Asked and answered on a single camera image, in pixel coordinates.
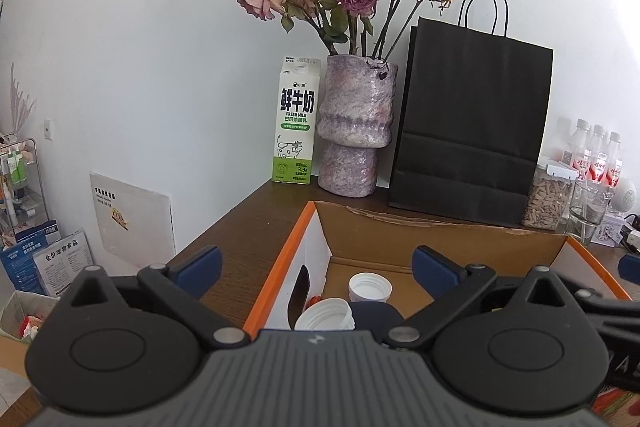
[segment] wall outlet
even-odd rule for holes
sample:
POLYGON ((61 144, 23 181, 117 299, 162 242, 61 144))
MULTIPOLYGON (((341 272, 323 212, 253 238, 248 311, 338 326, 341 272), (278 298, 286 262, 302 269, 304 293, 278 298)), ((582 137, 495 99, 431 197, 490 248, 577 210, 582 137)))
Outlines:
POLYGON ((46 140, 53 140, 53 122, 51 120, 44 121, 44 137, 46 140))

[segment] purple vase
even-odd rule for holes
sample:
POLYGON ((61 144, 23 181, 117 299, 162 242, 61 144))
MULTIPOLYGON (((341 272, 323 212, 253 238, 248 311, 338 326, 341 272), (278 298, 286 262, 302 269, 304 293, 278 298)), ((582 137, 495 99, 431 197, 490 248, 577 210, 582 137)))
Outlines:
POLYGON ((391 142, 398 66, 382 60, 327 58, 318 134, 330 142, 318 184, 339 196, 369 196, 378 181, 376 149, 391 142))

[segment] wooden table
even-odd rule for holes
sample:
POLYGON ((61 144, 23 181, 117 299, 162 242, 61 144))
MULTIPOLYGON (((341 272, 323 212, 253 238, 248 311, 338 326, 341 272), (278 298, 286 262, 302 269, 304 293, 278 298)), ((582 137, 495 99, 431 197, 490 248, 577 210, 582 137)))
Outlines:
MULTIPOLYGON (((385 188, 377 188, 371 196, 354 200, 322 190, 316 179, 311 185, 266 182, 182 250, 173 262, 182 261, 207 245, 220 247, 224 254, 222 277, 201 300, 241 327, 290 230, 310 200, 331 201, 373 212, 443 220, 437 216, 386 206, 385 188)), ((618 260, 623 252, 598 245, 590 247, 590 251, 617 277, 618 260)), ((622 281, 622 285, 634 299, 640 298, 639 286, 625 281, 622 281)), ((33 390, 29 389, 0 417, 0 427, 20 427, 39 410, 40 403, 33 390)))

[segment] bottle cap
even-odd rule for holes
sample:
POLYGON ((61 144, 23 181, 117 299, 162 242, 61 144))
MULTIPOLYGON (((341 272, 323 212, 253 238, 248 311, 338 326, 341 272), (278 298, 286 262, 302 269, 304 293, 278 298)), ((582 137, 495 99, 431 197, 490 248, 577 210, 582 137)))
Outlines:
POLYGON ((351 302, 386 302, 391 295, 391 283, 377 273, 358 273, 349 281, 349 299, 351 302))
POLYGON ((296 321, 296 331, 353 330, 351 307, 344 299, 324 299, 309 306, 296 321))

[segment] white speaker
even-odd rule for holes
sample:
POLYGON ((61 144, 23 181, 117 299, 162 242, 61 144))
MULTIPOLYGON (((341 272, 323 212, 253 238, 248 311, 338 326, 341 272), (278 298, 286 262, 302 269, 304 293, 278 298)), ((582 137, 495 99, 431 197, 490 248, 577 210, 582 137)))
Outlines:
POLYGON ((620 178, 616 193, 611 198, 610 209, 616 212, 628 212, 636 204, 636 186, 628 178, 620 178))

